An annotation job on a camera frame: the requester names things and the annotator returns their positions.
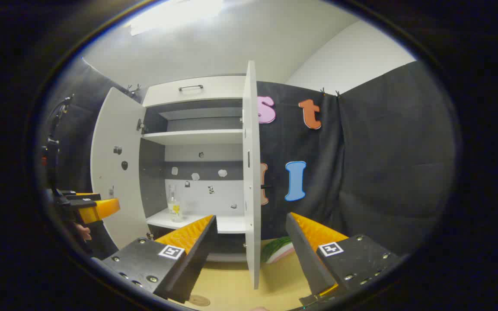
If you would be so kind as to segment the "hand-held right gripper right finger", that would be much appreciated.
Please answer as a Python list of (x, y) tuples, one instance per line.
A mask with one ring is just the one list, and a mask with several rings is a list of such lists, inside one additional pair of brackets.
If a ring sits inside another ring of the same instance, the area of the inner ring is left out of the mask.
[(289, 213), (285, 228), (310, 288), (311, 294), (299, 300), (305, 308), (345, 299), (401, 262), (366, 235), (348, 237), (299, 214)]

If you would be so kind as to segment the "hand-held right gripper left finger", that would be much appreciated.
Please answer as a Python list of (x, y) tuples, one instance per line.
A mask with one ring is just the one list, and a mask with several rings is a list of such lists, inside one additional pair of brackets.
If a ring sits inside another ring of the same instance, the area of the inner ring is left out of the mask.
[(134, 239), (102, 267), (136, 291), (184, 303), (217, 237), (216, 216), (208, 215), (155, 240)]

